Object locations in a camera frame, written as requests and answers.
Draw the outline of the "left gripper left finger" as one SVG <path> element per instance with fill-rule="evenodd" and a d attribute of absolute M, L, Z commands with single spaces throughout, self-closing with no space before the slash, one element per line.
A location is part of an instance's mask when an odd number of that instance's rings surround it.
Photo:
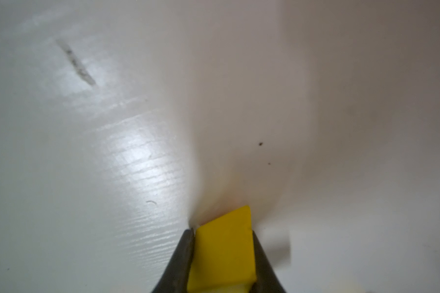
<path fill-rule="evenodd" d="M 194 230 L 185 230 L 153 293 L 187 293 L 194 243 Z"/>

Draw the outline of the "yellow triangle block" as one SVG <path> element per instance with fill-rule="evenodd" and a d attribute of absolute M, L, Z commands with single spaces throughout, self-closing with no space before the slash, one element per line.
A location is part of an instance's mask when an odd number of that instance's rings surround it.
<path fill-rule="evenodd" d="M 256 281 L 249 206 L 196 230 L 187 283 L 189 293 L 248 293 Z"/>

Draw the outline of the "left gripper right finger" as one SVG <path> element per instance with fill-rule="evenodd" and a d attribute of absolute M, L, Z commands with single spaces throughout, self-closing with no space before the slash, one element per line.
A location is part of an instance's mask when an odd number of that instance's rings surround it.
<path fill-rule="evenodd" d="M 253 243 L 257 280 L 252 285 L 250 293 L 286 293 L 254 231 Z"/>

